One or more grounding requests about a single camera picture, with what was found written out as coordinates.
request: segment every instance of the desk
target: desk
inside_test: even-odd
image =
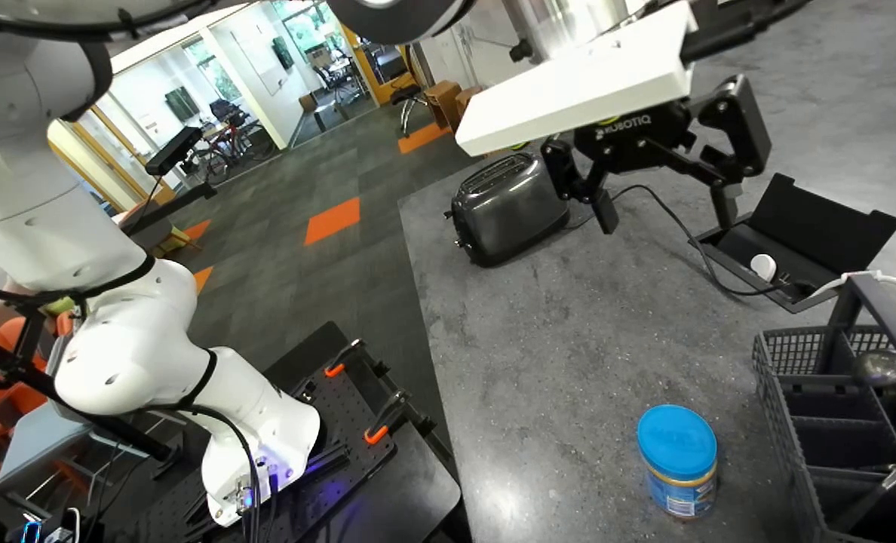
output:
[[[701,64],[698,94],[739,68],[775,139],[742,209],[773,171],[789,171],[808,189],[896,213],[896,2],[808,2]],[[860,139],[844,139],[844,117]],[[787,317],[718,296],[678,229],[635,193],[608,239],[588,219],[509,265],[474,268],[443,219],[459,176],[426,176],[430,186],[400,203],[400,223],[474,535],[789,539],[789,490],[748,353],[759,328],[826,321],[831,303]],[[695,233],[716,223],[701,184],[657,168],[608,186],[635,182],[652,184]],[[896,270],[896,239],[875,268]],[[675,523],[645,500],[635,426],[657,402],[698,407],[721,438],[723,488],[703,522]]]
[[[573,209],[573,233],[474,268],[438,216],[466,175],[413,193],[400,219],[474,539],[789,539],[785,465],[746,366],[785,309],[718,296],[667,216],[635,200],[612,239]],[[723,450],[716,511],[698,523],[645,497],[635,429],[664,402],[701,410]]]
[[[296,390],[308,379],[310,372],[319,372],[350,338],[327,321],[278,358],[267,377],[283,390]],[[364,353],[348,356],[348,377],[360,387],[364,403],[381,410],[389,391],[381,390],[377,377],[367,372]],[[389,434],[395,441],[395,455],[381,465],[367,483],[363,483],[345,504],[329,516],[329,527],[308,539],[350,539],[350,543],[413,543],[427,539],[427,532],[450,516],[459,504],[459,485],[430,447],[419,438],[413,426],[400,426]],[[108,530],[118,539],[157,543],[157,539],[183,539],[183,516],[195,500],[202,500],[202,474],[195,462],[177,467],[180,478],[151,483],[147,509],[125,516],[125,523],[108,522]],[[291,539],[291,511],[286,506],[274,516],[274,506],[263,506],[263,532],[261,539]],[[225,530],[211,530],[211,543],[237,543],[241,523]]]

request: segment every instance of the gray floor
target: gray floor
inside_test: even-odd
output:
[[[177,223],[211,216],[211,229],[180,261],[214,265],[191,334],[228,343],[267,369],[336,318],[364,338],[391,366],[395,384],[443,421],[398,200],[470,160],[452,139],[400,155],[395,123],[395,107],[371,112],[183,209]],[[354,197],[363,200],[363,223],[302,248],[308,216]]]
[[[298,125],[294,129],[291,147],[305,144],[305,141],[318,139],[319,133],[336,129],[348,121],[355,121],[364,112],[375,112],[371,95],[354,83],[318,95],[318,101],[329,101],[329,98],[338,98],[345,112],[327,107],[319,115],[323,125],[318,123],[313,115],[302,115]]]
[[[773,171],[853,209],[896,213],[896,0],[816,0],[757,41],[698,68],[698,91],[748,73],[775,139]],[[442,182],[400,216],[436,373],[476,539],[798,539],[785,453],[748,369],[764,328],[822,326],[721,296],[684,235],[644,193],[620,203],[621,225],[595,219],[502,268],[474,268],[455,233],[427,219],[455,193]],[[655,168],[608,189],[652,184],[695,233],[716,225],[706,189]],[[896,239],[875,258],[896,274]],[[637,420],[691,403],[721,438],[713,518],[674,522],[648,506]]]

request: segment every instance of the white panel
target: white panel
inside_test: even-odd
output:
[[[180,82],[159,58],[118,73],[111,82],[111,94],[157,147],[162,147],[183,125],[165,101],[165,94],[176,88],[180,88]]]
[[[64,121],[55,121],[47,125],[47,141],[55,147],[60,147],[60,153],[70,155],[87,175],[87,182],[98,184],[99,193],[108,193],[108,200],[116,200],[128,209],[140,204],[135,197],[120,186],[120,182],[108,171],[108,164],[99,155],[94,155],[94,149]]]
[[[604,117],[639,112],[691,94],[683,41],[695,24],[689,2],[621,28],[476,94],[455,141],[491,153]]]
[[[208,101],[220,98],[214,83],[205,78],[202,68],[180,51],[180,44],[165,49],[157,61],[186,88],[186,94],[199,101],[202,117],[211,117]]]
[[[505,2],[479,0],[452,31],[423,39],[423,55],[438,82],[490,88],[530,68],[530,61],[509,61],[515,41]]]
[[[246,9],[246,7],[228,7],[228,9],[220,9],[220,13],[205,13],[205,15],[199,15],[199,18],[192,18],[192,20],[180,24],[180,28],[173,28],[165,32],[155,32],[151,39],[135,41],[132,49],[116,55],[111,68],[125,73],[125,68],[131,68],[131,65],[135,65],[135,64],[177,44],[177,41],[195,37],[202,28],[208,28],[214,20],[224,20],[224,18],[228,18],[228,15],[241,13],[241,9]]]
[[[94,95],[94,65],[80,41],[39,41],[27,73],[43,98],[46,117],[81,107]]]
[[[155,176],[145,171],[145,164],[108,133],[103,121],[98,121],[94,112],[81,115],[80,125],[87,129],[98,139],[98,144],[103,144],[111,153],[116,164],[125,175],[131,175],[141,189],[155,186]]]
[[[118,101],[116,94],[106,94],[98,104],[108,115],[108,121],[128,134],[128,141],[131,141],[140,153],[145,153],[145,155],[157,153],[157,144],[155,144],[155,141],[147,139],[147,133],[135,123],[135,117]]]
[[[313,88],[298,68],[283,68],[273,51],[273,39],[283,31],[268,20],[263,7],[250,7],[234,18],[205,28],[202,37],[228,78],[237,83],[241,98],[268,129],[278,147],[291,144],[302,121],[298,95]]]
[[[0,133],[27,133],[43,121],[35,83],[22,64],[10,73],[0,68]]]
[[[0,268],[31,290],[94,287],[140,261],[141,250],[81,186],[0,219]]]
[[[57,200],[74,189],[76,176],[46,144],[39,133],[0,133],[0,219]]]

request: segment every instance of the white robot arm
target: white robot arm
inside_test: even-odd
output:
[[[0,268],[24,290],[94,290],[147,258],[55,160],[46,139],[52,121],[81,115],[108,82],[103,44],[0,32]],[[141,277],[87,302],[87,318],[60,358],[55,390],[94,416],[147,403],[199,403],[220,412],[263,465],[267,500],[302,475],[319,416],[274,390],[234,349],[191,343],[192,309],[191,270],[155,261]],[[211,434],[202,457],[211,516],[231,523],[250,504],[250,465],[225,421],[192,420]]]
[[[806,2],[505,0],[514,28],[534,58],[546,61],[474,94],[455,141],[479,155],[684,98],[695,61],[755,39]],[[474,0],[329,0],[329,7],[367,39],[415,41],[446,31]],[[709,28],[701,31],[698,9],[721,20],[706,20]]]

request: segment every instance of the black toaster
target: black toaster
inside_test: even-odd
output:
[[[497,265],[568,225],[570,211],[534,153],[509,153],[466,176],[446,216],[476,265]]]

